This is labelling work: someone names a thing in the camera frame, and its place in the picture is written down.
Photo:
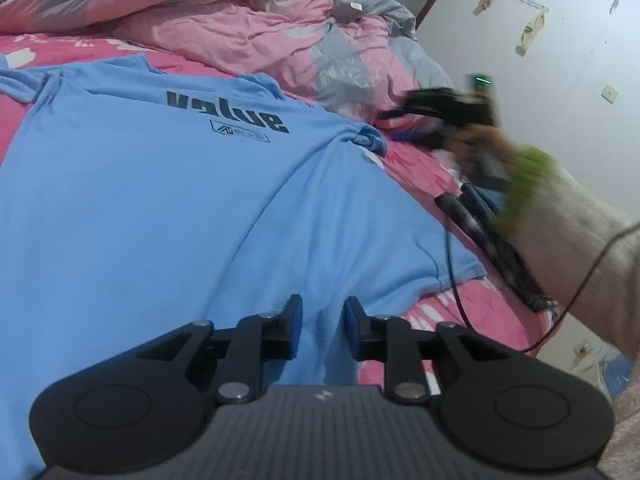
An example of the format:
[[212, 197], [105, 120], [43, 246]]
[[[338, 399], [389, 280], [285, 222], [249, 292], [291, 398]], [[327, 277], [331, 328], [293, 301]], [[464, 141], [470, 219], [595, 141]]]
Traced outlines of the gloved right hand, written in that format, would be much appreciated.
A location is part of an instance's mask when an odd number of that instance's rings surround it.
[[500, 129], [469, 126], [445, 148], [462, 172], [491, 148], [508, 182], [495, 229], [542, 290], [628, 358], [639, 355], [639, 229], [583, 188], [553, 157]]

